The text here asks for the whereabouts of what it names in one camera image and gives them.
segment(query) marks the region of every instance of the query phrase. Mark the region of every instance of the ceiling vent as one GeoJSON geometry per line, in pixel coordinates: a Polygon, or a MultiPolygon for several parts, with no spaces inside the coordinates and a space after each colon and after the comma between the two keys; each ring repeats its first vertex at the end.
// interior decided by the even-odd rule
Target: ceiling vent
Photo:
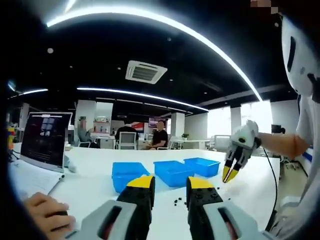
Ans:
{"type": "Polygon", "coordinates": [[[167,68],[162,66],[131,60],[126,69],[125,79],[156,84],[167,70],[167,68]]]}

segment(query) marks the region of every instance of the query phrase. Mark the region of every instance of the ceiling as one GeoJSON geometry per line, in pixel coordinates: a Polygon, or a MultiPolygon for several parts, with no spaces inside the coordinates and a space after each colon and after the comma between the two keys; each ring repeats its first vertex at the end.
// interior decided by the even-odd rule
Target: ceiling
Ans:
{"type": "MultiPolygon", "coordinates": [[[[10,1],[6,11],[10,46],[14,42],[8,48],[6,79],[14,81],[19,92],[41,88],[48,91],[14,97],[13,103],[28,102],[42,111],[64,111],[75,109],[78,99],[113,102],[112,118],[117,119],[119,115],[138,118],[176,112],[170,108],[187,114],[204,111],[155,98],[79,91],[77,87],[125,90],[191,105],[219,99],[202,104],[206,109],[257,101],[253,92],[227,97],[251,89],[220,55],[176,28],[144,17],[105,13],[81,16],[48,28],[45,23],[61,15],[67,2],[23,2],[10,1]],[[127,80],[130,60],[165,67],[167,72],[156,84],[127,80]]],[[[117,1],[135,7],[140,7],[141,2],[117,1]]],[[[281,101],[297,97],[284,68],[278,14],[249,6],[230,9],[221,1],[191,2],[158,0],[144,8],[175,19],[212,41],[258,90],[277,86],[261,93],[262,99],[281,101]]],[[[88,4],[101,1],[76,0],[69,12],[88,4]]]]}

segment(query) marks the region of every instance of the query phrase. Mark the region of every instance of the white table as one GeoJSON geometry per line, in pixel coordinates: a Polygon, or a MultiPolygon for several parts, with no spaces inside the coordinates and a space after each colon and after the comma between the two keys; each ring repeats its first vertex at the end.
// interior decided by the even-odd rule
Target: white table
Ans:
{"type": "MultiPolygon", "coordinates": [[[[222,182],[225,153],[199,149],[184,150],[113,150],[73,147],[65,152],[77,167],[77,173],[66,169],[65,178],[51,192],[58,201],[68,203],[69,215],[76,218],[76,228],[92,211],[109,199],[117,199],[111,179],[113,162],[141,162],[154,173],[154,161],[177,160],[202,157],[220,161],[217,176],[208,180],[219,187],[217,192],[224,201],[231,198],[238,207],[250,214],[264,230],[271,216],[275,202],[275,182],[269,163],[265,157],[252,156],[244,169],[230,183],[222,182]]],[[[277,180],[280,174],[278,158],[270,158],[277,180]]],[[[152,210],[152,223],[148,240],[192,240],[187,222],[188,211],[186,188],[168,187],[160,178],[155,179],[155,200],[152,210]],[[174,200],[182,198],[177,206],[174,200]]]]}
{"type": "Polygon", "coordinates": [[[196,145],[196,149],[201,149],[201,150],[206,150],[206,143],[209,143],[210,140],[208,139],[204,139],[204,140],[191,140],[191,139],[187,139],[187,140],[183,140],[183,139],[174,139],[172,140],[172,142],[174,143],[181,143],[184,144],[184,149],[189,148],[189,146],[192,146],[191,148],[193,148],[194,145],[196,145]]]}

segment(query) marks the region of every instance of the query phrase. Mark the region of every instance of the blue plastic bin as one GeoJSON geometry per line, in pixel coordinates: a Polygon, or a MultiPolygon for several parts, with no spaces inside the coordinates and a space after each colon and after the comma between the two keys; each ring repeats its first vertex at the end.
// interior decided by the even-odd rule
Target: blue plastic bin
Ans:
{"type": "Polygon", "coordinates": [[[127,184],[142,175],[150,175],[140,162],[114,162],[112,165],[112,181],[117,193],[121,193],[127,184]]]}
{"type": "Polygon", "coordinates": [[[154,173],[169,187],[184,187],[187,177],[195,175],[190,166],[178,161],[155,161],[154,173]]]}
{"type": "Polygon", "coordinates": [[[218,174],[219,161],[208,160],[201,157],[184,159],[184,163],[191,166],[196,174],[204,177],[213,177],[218,174]]]}

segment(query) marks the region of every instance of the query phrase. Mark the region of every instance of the hand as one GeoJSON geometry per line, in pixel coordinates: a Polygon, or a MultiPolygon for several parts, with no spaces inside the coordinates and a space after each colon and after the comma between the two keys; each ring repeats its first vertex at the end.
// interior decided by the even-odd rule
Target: hand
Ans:
{"type": "Polygon", "coordinates": [[[67,204],[58,203],[52,197],[40,192],[37,192],[30,198],[24,200],[23,204],[32,217],[34,223],[49,240],[61,239],[66,232],[72,230],[75,222],[75,218],[73,216],[52,215],[56,212],[68,210],[69,206],[67,204]],[[52,229],[65,225],[68,225],[68,227],[51,231],[52,229]]]}

